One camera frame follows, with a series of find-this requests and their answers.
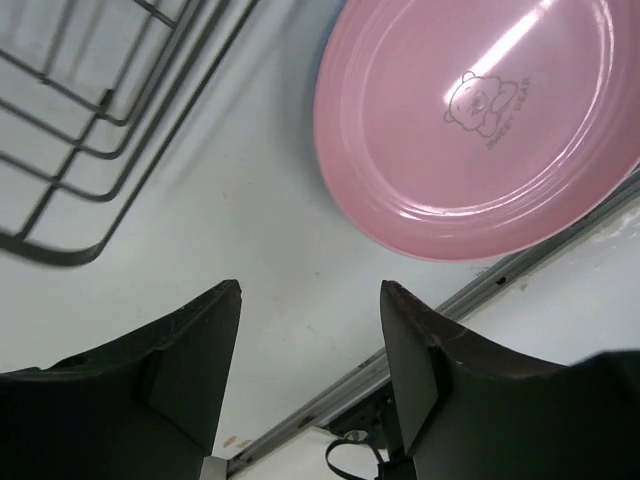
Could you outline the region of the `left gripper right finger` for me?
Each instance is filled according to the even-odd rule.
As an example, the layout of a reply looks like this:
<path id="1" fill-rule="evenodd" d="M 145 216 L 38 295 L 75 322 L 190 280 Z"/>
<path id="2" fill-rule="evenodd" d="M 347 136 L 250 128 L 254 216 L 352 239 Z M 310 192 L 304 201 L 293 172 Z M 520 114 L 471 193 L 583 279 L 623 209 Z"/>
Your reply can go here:
<path id="1" fill-rule="evenodd" d="M 400 431 L 420 479 L 635 479 L 639 354 L 563 366 L 494 341 L 385 281 Z"/>

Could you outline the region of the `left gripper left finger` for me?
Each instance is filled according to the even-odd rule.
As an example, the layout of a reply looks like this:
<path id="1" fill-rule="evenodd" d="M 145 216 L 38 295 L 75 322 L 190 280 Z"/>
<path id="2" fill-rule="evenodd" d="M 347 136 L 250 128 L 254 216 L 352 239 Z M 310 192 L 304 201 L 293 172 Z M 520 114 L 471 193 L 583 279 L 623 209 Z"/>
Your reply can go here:
<path id="1" fill-rule="evenodd" d="M 52 367 L 1 377 L 5 479 L 196 479 L 214 445 L 238 332 L 225 280 Z"/>

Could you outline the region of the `pink plastic plate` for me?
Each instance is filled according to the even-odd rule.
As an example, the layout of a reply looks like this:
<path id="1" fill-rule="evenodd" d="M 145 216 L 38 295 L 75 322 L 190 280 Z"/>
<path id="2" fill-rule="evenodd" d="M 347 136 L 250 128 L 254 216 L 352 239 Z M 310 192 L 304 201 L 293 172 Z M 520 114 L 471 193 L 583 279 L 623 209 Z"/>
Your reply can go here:
<path id="1" fill-rule="evenodd" d="M 639 164 L 635 1 L 349 1 L 316 99 L 326 186 L 398 253 L 523 250 Z"/>

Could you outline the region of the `blue plastic plate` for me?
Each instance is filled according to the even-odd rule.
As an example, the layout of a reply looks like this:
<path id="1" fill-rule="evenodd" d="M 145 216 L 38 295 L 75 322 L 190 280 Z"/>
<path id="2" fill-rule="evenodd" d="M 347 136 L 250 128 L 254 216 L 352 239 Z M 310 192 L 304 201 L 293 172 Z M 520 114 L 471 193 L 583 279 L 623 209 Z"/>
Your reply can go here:
<path id="1" fill-rule="evenodd" d="M 324 174 L 322 173 L 320 157 L 319 157 L 317 145 L 316 145 L 316 119 L 315 119 L 316 99 L 318 97 L 318 83 L 321 77 L 323 58 L 324 58 L 327 46 L 330 42 L 332 32 L 334 31 L 336 24 L 339 21 L 339 18 L 344 9 L 344 6 L 345 6 L 344 2 L 339 4 L 339 6 L 336 8 L 332 16 L 330 17 L 330 20 L 327 26 L 323 30 L 320 41 L 319 41 L 318 49 L 316 51 L 316 55 L 314 57 L 314 64 L 313 64 L 314 70 L 313 70 L 313 84 L 312 84 L 313 86 L 312 104 L 311 104 L 311 140 L 312 140 L 312 146 L 313 146 L 314 159 L 316 163 L 317 178 L 321 183 L 321 185 L 323 186 L 323 188 L 326 188 L 326 182 L 324 180 Z"/>

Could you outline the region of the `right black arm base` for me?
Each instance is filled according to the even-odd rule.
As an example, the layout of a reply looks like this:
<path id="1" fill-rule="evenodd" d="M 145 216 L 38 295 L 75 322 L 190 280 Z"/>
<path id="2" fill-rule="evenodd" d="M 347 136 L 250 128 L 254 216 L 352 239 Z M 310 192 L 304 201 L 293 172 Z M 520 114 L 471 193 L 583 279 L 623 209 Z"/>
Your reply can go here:
<path id="1" fill-rule="evenodd" d="M 331 460 L 333 451 L 342 446 L 365 447 L 376 462 L 374 479 L 384 479 L 384 470 L 404 455 L 392 384 L 385 383 L 369 396 L 350 407 L 329 423 L 328 431 L 337 436 L 325 450 L 329 470 L 341 479 L 364 479 L 364 476 L 337 467 Z"/>

